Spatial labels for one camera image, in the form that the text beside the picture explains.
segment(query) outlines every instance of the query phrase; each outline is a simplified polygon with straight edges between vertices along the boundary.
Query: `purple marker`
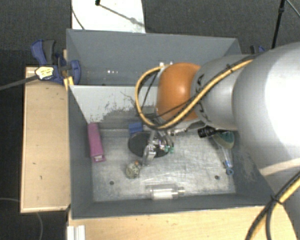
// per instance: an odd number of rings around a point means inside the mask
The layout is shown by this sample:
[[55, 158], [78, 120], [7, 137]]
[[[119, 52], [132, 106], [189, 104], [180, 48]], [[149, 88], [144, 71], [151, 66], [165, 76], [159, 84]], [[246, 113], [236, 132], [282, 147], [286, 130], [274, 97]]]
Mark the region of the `purple marker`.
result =
[[106, 160], [104, 149], [102, 147], [98, 123], [91, 122], [88, 124], [88, 138], [90, 146], [90, 157], [94, 163], [103, 162]]

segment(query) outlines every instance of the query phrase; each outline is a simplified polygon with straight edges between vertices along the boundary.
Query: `gray bin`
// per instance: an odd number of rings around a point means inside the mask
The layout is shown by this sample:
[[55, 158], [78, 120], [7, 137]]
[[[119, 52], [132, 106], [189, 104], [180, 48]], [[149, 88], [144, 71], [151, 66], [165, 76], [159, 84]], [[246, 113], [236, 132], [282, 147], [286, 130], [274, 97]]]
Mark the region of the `gray bin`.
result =
[[[234, 175], [223, 168], [220, 150], [195, 133], [178, 136], [175, 153], [155, 158], [140, 178], [125, 177], [125, 166], [138, 157], [128, 149], [128, 125], [138, 120], [134, 85], [158, 63], [199, 65], [241, 54], [233, 38], [67, 31], [68, 60], [82, 67], [80, 85], [68, 92], [71, 211], [74, 219], [175, 213], [264, 205], [271, 189], [246, 154], [236, 134]], [[156, 102], [153, 87], [147, 106]], [[141, 90], [140, 99], [146, 90]], [[98, 122], [106, 161], [92, 163], [87, 124]], [[174, 183], [185, 188], [176, 200], [151, 200], [147, 184]]]

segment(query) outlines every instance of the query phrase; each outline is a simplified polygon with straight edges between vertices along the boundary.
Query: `blue clamp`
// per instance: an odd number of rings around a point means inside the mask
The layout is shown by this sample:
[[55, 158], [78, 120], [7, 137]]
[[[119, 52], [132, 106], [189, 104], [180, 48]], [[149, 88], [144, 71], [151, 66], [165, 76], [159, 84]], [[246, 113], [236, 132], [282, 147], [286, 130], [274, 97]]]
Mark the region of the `blue clamp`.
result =
[[49, 66], [53, 68], [53, 73], [49, 77], [39, 78], [43, 81], [52, 81], [57, 84], [63, 85], [64, 76], [62, 71], [72, 70], [73, 83], [79, 84], [81, 78], [81, 67], [78, 60], [72, 60], [70, 62], [71, 68], [68, 68], [66, 60], [62, 54], [54, 54], [54, 40], [42, 40], [39, 39], [31, 45], [32, 56], [39, 62], [40, 67]]
[[130, 136], [135, 133], [142, 132], [143, 130], [144, 130], [144, 128], [143, 128], [142, 122], [134, 122], [134, 123], [129, 124]]

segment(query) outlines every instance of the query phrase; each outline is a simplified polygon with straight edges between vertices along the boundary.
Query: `gray carpet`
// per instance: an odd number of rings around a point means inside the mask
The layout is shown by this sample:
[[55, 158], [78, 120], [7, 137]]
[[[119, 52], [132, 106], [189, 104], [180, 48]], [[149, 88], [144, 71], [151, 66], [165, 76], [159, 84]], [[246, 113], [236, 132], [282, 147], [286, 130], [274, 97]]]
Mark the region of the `gray carpet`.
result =
[[[300, 0], [291, 0], [300, 12]], [[243, 52], [250, 45], [271, 47], [280, 0], [142, 0], [147, 32], [236, 37]], [[19, 80], [36, 63], [30, 45], [55, 39], [66, 46], [71, 27], [70, 0], [0, 0], [0, 85]], [[300, 19], [286, 4], [277, 44], [300, 41]], [[0, 197], [18, 198], [21, 172], [23, 88], [0, 92]], [[43, 240], [64, 237], [65, 213], [42, 214]], [[39, 223], [21, 216], [18, 206], [0, 202], [0, 240], [37, 239]]]

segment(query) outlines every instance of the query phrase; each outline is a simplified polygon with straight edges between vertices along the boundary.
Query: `wooden board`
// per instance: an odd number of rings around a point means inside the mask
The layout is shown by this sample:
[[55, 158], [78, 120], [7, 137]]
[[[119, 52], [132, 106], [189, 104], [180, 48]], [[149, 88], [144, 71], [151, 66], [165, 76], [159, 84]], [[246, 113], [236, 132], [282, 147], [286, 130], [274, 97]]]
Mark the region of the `wooden board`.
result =
[[[26, 77], [35, 68], [26, 69]], [[25, 85], [21, 213], [60, 211], [70, 204], [66, 90], [35, 80]]]
[[[85, 225], [86, 240], [244, 240], [263, 207], [200, 212], [72, 220], [69, 226]], [[279, 207], [271, 225], [274, 240], [295, 240], [286, 211]], [[253, 240], [265, 240], [264, 222]]]

